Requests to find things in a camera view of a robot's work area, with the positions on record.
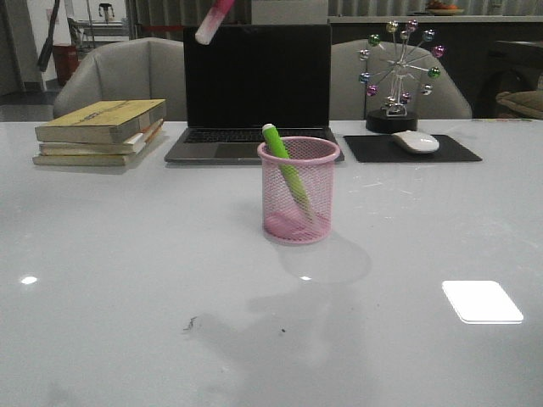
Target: white glossy table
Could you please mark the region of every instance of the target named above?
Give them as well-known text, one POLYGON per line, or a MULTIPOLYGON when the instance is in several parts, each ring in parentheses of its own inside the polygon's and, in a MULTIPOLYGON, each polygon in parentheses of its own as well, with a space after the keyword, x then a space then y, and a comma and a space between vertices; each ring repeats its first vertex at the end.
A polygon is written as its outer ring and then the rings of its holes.
MULTIPOLYGON (((0 123, 0 405, 543 405, 543 122, 421 121, 480 163, 360 164, 333 233, 263 236, 260 167, 39 167, 0 123), (34 276, 33 284, 22 284, 34 276), (446 280, 524 320, 462 322, 446 280)), ((367 133, 335 122, 339 135, 367 133)))

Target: stack of books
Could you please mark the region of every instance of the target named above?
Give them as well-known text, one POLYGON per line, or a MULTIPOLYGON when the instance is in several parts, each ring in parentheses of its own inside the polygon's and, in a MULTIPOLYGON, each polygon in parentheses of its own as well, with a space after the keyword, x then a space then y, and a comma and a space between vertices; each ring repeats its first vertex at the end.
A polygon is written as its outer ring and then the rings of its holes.
POLYGON ((101 101, 36 127, 38 165, 126 165, 155 138, 165 100, 101 101))

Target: black laptop screen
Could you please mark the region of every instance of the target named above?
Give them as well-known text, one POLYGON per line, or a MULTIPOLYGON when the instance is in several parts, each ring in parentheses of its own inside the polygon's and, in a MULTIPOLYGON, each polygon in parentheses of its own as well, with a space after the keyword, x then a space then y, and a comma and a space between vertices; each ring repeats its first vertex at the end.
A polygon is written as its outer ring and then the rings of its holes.
POLYGON ((328 25, 224 25, 210 45, 183 32, 191 127, 328 125, 328 25))

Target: gray office chair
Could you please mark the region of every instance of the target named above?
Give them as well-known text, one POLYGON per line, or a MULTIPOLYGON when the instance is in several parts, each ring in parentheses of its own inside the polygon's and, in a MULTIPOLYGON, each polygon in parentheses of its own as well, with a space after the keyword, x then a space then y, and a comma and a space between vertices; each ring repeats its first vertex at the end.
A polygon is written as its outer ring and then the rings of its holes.
MULTIPOLYGON (((390 77, 379 84, 381 91, 378 95, 366 96, 366 87, 358 81, 361 72, 377 73, 385 69, 388 64, 386 58, 394 55, 394 43, 381 42, 380 47, 369 47, 367 40, 356 40, 332 45, 332 73, 330 87, 330 119, 331 120, 360 120, 367 112, 380 109, 383 99, 390 90, 390 77), (358 58, 362 49, 369 49, 371 56, 366 61, 367 67, 358 58)), ((428 55, 429 51, 417 48, 411 58, 428 55)), ((406 80, 406 90, 413 99, 407 105, 408 110, 417 113, 420 119, 470 119, 472 110, 460 93, 443 66, 433 56, 420 59, 417 66, 423 68, 439 67, 441 75, 438 79, 430 80, 426 72, 411 70, 416 80, 406 80), (422 77, 423 83, 431 83, 434 89, 430 95, 423 96, 419 92, 418 79, 422 77)))
POLYGON ((186 120, 183 43, 142 38, 91 51, 53 105, 59 117, 99 100, 166 99, 166 119, 186 120))

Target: laptop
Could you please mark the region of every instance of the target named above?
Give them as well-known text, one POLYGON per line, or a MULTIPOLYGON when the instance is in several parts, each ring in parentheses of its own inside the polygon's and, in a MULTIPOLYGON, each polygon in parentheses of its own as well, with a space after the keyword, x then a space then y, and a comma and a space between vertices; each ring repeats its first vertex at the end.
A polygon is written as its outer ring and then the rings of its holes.
POLYGON ((166 162, 259 164, 266 123, 282 137, 336 142, 329 25, 223 25, 210 45, 195 41, 197 29, 183 32, 188 128, 166 162))

